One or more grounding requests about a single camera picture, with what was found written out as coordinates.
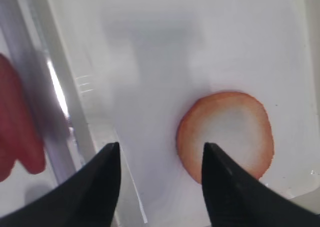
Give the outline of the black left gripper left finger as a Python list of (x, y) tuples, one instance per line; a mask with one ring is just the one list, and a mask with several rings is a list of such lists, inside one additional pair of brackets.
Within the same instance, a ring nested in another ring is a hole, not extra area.
[(0, 219), (2, 227), (109, 227), (121, 188), (118, 142), (106, 144), (63, 184)]

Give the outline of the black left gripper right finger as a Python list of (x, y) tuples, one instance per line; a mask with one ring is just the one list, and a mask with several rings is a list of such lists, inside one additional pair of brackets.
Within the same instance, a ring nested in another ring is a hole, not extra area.
[(318, 227), (320, 217), (252, 177), (217, 144), (206, 142), (202, 193), (213, 227)]

